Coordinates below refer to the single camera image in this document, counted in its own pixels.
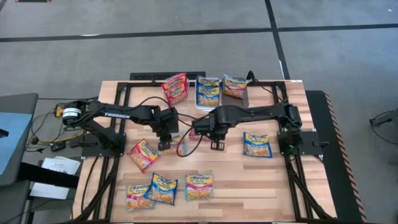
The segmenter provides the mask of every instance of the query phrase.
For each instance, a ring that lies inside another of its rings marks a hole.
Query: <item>black table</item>
[[[36,93],[0,96],[0,112],[32,114],[33,118],[38,97]],[[22,162],[31,125],[32,119],[21,136],[6,169],[0,175],[0,223],[8,221],[24,211],[30,181],[72,188],[76,187],[78,183],[77,176]],[[21,223],[21,220],[22,215],[19,215],[8,223]]]
[[[36,93],[0,97],[0,112],[34,114],[36,109]],[[17,181],[25,145],[29,136],[32,119],[26,127],[16,150],[8,162],[3,174],[0,175],[0,223],[22,213],[29,193],[28,180]],[[9,223],[21,223],[22,215],[12,219]]]

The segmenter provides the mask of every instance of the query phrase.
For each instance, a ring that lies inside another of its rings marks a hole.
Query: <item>maruchan noodle package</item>
[[[149,184],[126,186],[126,211],[155,207],[155,201],[144,198],[149,186]]]
[[[166,90],[164,92],[164,95],[166,96],[166,100],[171,105],[175,105],[176,103],[184,100],[188,96],[187,84],[180,83],[177,86]]]
[[[187,175],[185,199],[211,199],[214,196],[213,175]]]
[[[162,84],[163,90],[169,90],[178,86],[181,83],[187,84],[187,74],[186,73],[179,73],[176,74],[168,79]]]
[[[197,76],[198,84],[205,86],[205,87],[218,87],[220,85],[219,80],[211,80],[205,77],[201,77],[200,75]]]
[[[178,180],[169,180],[153,173],[150,188],[144,194],[144,197],[174,205],[177,184]]]
[[[198,100],[197,103],[203,106],[218,106],[220,102],[220,88],[198,87]]]
[[[136,144],[127,155],[134,161],[141,172],[144,172],[150,165],[152,165],[159,156],[143,139]]]
[[[246,132],[243,133],[243,154],[272,158],[268,135],[256,136]]]
[[[223,79],[223,93],[225,95],[234,96],[243,99],[243,93],[248,83],[246,81],[239,81],[224,74]]]

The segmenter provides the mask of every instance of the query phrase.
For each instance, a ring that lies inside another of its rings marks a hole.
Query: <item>orange striped edge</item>
[[[324,91],[324,93],[325,93],[325,97],[326,97],[326,102],[328,103],[330,116],[331,116],[331,119],[333,121],[333,125],[335,127],[336,136],[337,136],[337,139],[338,139],[338,144],[340,145],[341,155],[343,156],[344,163],[346,165],[347,175],[348,175],[349,180],[351,181],[351,187],[353,188],[353,192],[354,192],[354,195],[356,197],[356,203],[358,204],[358,210],[359,210],[359,212],[361,214],[362,221],[363,222],[368,222],[368,220],[366,218],[366,215],[365,215],[365,211],[363,209],[363,204],[362,204],[362,201],[361,201],[361,197],[359,196],[358,188],[357,188],[356,183],[355,183],[354,174],[353,174],[351,165],[349,164],[349,161],[348,161],[347,151],[346,151],[346,149],[344,147],[344,144],[343,144],[343,137],[341,136],[340,128],[338,127],[338,123],[337,123],[337,120],[336,120],[335,112],[333,111],[333,107],[331,105],[331,100],[330,100],[329,94],[327,92],[325,92],[325,91]]]

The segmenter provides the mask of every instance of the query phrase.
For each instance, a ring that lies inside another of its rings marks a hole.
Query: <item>yellow noodle package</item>
[[[205,77],[201,77],[201,76],[197,76],[198,78],[198,84],[199,85],[203,85],[203,86],[211,86],[211,87],[215,87],[215,86],[219,86],[220,85],[220,81],[217,80],[211,80],[209,78],[205,78]]]
[[[256,136],[243,133],[243,154],[248,156],[272,158],[268,135]]]
[[[220,88],[198,87],[198,104],[203,106],[218,106],[220,100]]]
[[[248,83],[246,81],[239,81],[224,74],[223,79],[223,93],[225,95],[238,97],[243,99],[244,90]]]
[[[155,201],[144,198],[149,186],[149,184],[126,186],[126,211],[155,207]]]
[[[185,199],[211,199],[214,196],[213,175],[187,175],[185,177]]]
[[[144,197],[157,202],[174,205],[177,184],[178,180],[169,180],[153,173],[150,188],[144,194]]]

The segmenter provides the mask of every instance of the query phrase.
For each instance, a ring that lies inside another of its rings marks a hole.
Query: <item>power cord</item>
[[[377,119],[378,117],[380,117],[380,116],[382,116],[382,115],[385,115],[385,114],[387,114],[387,113],[391,113],[391,112],[393,112],[393,110],[392,110],[392,111],[383,112],[383,113],[381,113],[381,114],[376,115],[373,119]],[[393,142],[393,141],[390,141],[390,140],[388,140],[388,139],[382,137],[379,133],[376,132],[376,130],[374,129],[373,125],[371,125],[371,128],[372,128],[372,131],[373,131],[379,138],[381,138],[382,140],[384,140],[385,142],[398,145],[398,142]]]
[[[89,181],[89,179],[90,179],[90,177],[91,177],[91,173],[93,172],[93,169],[94,169],[95,164],[97,163],[97,160],[98,160],[98,156],[95,157],[95,160],[94,160],[94,162],[93,162],[93,165],[91,165],[90,171],[88,172],[88,176],[87,176],[87,179],[86,179],[85,188],[83,189],[83,196],[81,196],[81,207],[80,207],[80,213],[81,213],[81,214],[83,213],[83,205],[84,205],[84,202],[85,202],[85,196],[86,196],[86,190],[87,190],[88,181]]]
[[[31,209],[29,209],[29,210],[26,211],[26,212],[22,212],[22,213],[20,213],[20,214],[14,216],[14,217],[8,219],[6,222],[4,222],[4,224],[10,222],[11,220],[13,220],[13,219],[15,219],[15,218],[17,218],[17,217],[19,217],[19,216],[25,214],[25,213],[31,212],[32,210],[34,210],[34,209],[36,209],[36,208],[39,208],[39,207],[41,207],[41,206],[43,206],[43,205],[45,205],[46,203],[51,202],[51,201],[61,201],[61,200],[60,200],[60,199],[50,199],[50,200],[47,200],[47,201],[45,201],[44,203],[41,203],[40,205],[38,205],[38,206],[36,206],[36,207],[34,207],[34,208],[31,208]]]
[[[262,85],[260,84],[260,81],[254,76],[254,73],[253,73],[252,71],[249,71],[249,74],[251,74],[253,84],[258,84],[258,85],[261,86],[261,88],[262,88],[263,90],[269,92],[270,94],[274,94],[272,91],[266,89],[264,86],[262,86]],[[277,95],[278,99],[279,99],[280,101],[283,102],[282,98],[278,96],[278,93],[276,93],[276,95]]]

